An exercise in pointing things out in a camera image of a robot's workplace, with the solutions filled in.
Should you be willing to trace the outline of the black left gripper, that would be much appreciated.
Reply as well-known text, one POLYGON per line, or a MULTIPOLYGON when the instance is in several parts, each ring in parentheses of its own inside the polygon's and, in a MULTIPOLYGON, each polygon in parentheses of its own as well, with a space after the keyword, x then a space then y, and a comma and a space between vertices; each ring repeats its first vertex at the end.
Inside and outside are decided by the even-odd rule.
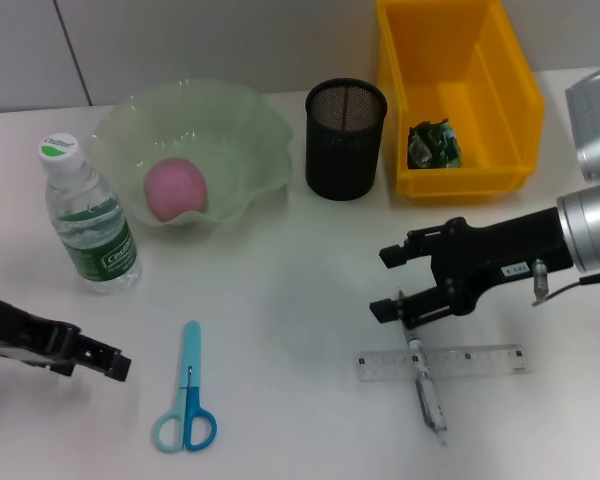
POLYGON ((75 325, 45 319, 0 300, 1 358, 49 368, 60 375, 71 375, 77 363, 116 381, 127 379, 131 360, 120 349, 78 333, 75 325))

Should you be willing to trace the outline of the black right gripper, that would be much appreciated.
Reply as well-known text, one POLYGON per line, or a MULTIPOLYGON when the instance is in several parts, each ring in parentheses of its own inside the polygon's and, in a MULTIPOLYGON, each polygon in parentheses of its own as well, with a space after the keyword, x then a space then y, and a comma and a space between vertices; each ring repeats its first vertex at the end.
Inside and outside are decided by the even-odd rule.
POLYGON ((555 207, 486 227, 472 227, 462 217, 445 224, 411 230, 402 244, 383 248, 387 268, 431 258, 437 287, 369 305, 381 324, 426 325, 453 315, 467 315, 487 290, 532 276, 541 260, 549 272, 569 269, 568 250, 555 207))

